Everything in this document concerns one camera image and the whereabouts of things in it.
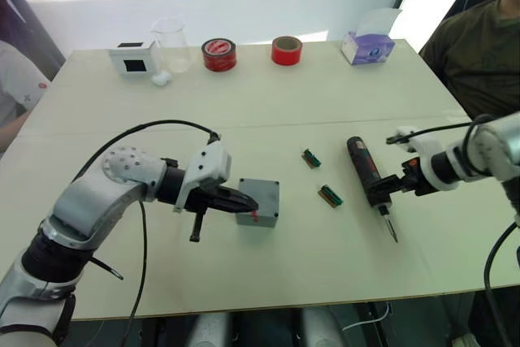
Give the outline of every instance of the brown shirt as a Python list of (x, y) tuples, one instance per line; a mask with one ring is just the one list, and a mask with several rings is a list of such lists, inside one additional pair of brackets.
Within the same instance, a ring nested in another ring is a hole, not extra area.
[(445, 20), (420, 54), (467, 114), (520, 111), (520, 19), (491, 0)]

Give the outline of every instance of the cordless screwdriver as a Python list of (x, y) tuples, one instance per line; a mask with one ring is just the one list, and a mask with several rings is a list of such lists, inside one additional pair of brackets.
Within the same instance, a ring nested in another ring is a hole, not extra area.
[(381, 179), (381, 175), (377, 171), (370, 152), (360, 137), (350, 137), (347, 140), (347, 150), (349, 151), (352, 163), (356, 167), (357, 176), (359, 176), (368, 203), (370, 206), (377, 208), (379, 213), (384, 217), (388, 230), (393, 240), (397, 243), (397, 234), (392, 226), (392, 221), (390, 221), (390, 212), (388, 211), (388, 208), (392, 204), (390, 195), (370, 191), (371, 184)]

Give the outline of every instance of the person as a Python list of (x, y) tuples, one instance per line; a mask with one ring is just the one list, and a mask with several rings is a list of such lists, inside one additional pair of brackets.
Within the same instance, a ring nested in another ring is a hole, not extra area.
[[(0, 157), (49, 86), (31, 60), (0, 41)], [(26, 110), (22, 115), (20, 106)]]
[(445, 20), (420, 55), (469, 117), (520, 110), (520, 0), (490, 0)]

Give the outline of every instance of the white shirt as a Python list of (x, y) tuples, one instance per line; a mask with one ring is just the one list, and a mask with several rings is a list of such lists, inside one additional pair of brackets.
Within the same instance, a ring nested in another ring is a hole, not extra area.
[(31, 110), (49, 86), (31, 60), (0, 41), (0, 127), (17, 117), (16, 103)]

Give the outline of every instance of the white cable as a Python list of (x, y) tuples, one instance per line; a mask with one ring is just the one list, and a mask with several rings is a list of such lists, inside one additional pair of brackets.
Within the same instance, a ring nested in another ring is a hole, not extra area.
[(92, 336), (92, 339), (89, 340), (89, 342), (84, 345), (84, 347), (90, 347), (92, 345), (92, 343), (96, 340), (96, 338), (98, 337), (99, 335), (99, 332), (101, 332), (101, 328), (103, 328), (103, 325), (105, 325), (105, 322), (102, 321), (101, 322), (101, 325), (99, 326), (99, 328), (97, 329), (96, 333), (94, 333), (94, 336)]
[(359, 323), (350, 324), (350, 325), (347, 325), (346, 327), (341, 328), (341, 331), (345, 332), (347, 329), (354, 328), (354, 327), (357, 327), (359, 325), (378, 323), (379, 321), (382, 321), (382, 320), (386, 319), (386, 317), (388, 316), (389, 313), (390, 313), (390, 304), (388, 304), (388, 302), (387, 302), (387, 309), (386, 309), (386, 311), (378, 319), (367, 320), (367, 321), (360, 321)]

